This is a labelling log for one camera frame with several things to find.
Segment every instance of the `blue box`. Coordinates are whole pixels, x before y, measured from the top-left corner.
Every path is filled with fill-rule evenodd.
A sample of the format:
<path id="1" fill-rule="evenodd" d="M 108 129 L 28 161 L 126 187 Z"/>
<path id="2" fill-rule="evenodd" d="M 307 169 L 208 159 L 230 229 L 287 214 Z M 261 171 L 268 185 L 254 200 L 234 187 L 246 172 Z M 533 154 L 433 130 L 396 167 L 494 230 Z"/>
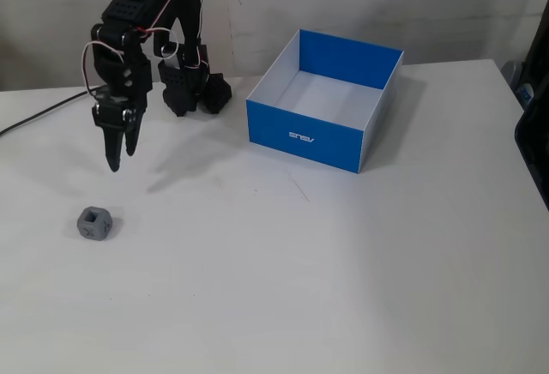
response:
<path id="1" fill-rule="evenodd" d="M 247 100 L 250 141 L 360 172 L 403 51 L 298 31 Z"/>

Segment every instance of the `black robotic arm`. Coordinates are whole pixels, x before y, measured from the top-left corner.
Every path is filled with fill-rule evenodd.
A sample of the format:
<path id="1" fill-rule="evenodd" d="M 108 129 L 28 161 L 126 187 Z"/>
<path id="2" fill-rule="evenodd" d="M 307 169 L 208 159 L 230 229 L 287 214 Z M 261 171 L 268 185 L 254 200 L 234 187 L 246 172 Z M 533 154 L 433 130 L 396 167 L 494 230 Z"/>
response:
<path id="1" fill-rule="evenodd" d="M 167 32 L 177 19 L 184 45 L 171 42 Z M 106 86 L 95 94 L 92 112 L 104 133 L 107 161 L 116 172 L 124 137 L 128 155 L 136 151 L 147 94 L 153 89 L 151 63 L 142 50 L 148 38 L 154 36 L 154 55 L 164 58 L 159 65 L 166 84 L 164 101 L 179 117 L 195 111 L 200 101 L 218 113 L 232 92 L 222 74 L 209 71 L 208 51 L 201 41 L 202 0 L 114 0 L 102 20 L 92 29 L 90 45 Z"/>

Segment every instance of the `white tabletop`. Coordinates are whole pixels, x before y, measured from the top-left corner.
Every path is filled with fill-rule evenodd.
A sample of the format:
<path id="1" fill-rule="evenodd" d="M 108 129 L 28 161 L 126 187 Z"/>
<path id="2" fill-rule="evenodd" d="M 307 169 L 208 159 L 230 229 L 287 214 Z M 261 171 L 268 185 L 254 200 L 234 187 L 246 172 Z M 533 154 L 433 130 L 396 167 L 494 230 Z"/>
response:
<path id="1" fill-rule="evenodd" d="M 402 73 L 359 175 L 250 144 L 257 79 L 218 117 L 157 86 L 116 174 L 89 98 L 0 139 L 0 372 L 547 373 L 521 107 L 491 61 Z M 78 91 L 1 93 L 0 127 Z"/>

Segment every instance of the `gray cube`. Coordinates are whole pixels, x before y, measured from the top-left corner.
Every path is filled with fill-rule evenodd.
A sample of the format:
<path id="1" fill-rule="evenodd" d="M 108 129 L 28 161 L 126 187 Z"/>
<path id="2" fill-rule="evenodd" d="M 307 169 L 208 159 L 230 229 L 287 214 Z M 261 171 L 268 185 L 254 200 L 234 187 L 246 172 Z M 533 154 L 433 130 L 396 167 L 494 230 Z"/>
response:
<path id="1" fill-rule="evenodd" d="M 111 229 L 111 214 L 103 208 L 86 208 L 78 219 L 78 231 L 87 239 L 103 241 Z"/>

